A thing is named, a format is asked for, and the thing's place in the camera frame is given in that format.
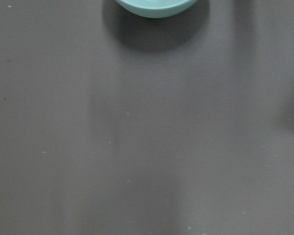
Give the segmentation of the mint green bowl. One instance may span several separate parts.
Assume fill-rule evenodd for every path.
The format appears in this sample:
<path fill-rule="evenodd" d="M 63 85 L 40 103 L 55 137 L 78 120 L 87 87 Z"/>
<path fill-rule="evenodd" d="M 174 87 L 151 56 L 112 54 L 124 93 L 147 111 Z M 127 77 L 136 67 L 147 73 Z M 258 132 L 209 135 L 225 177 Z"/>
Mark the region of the mint green bowl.
<path fill-rule="evenodd" d="M 127 11 L 146 18 L 166 18 L 179 14 L 197 0 L 116 0 Z"/>

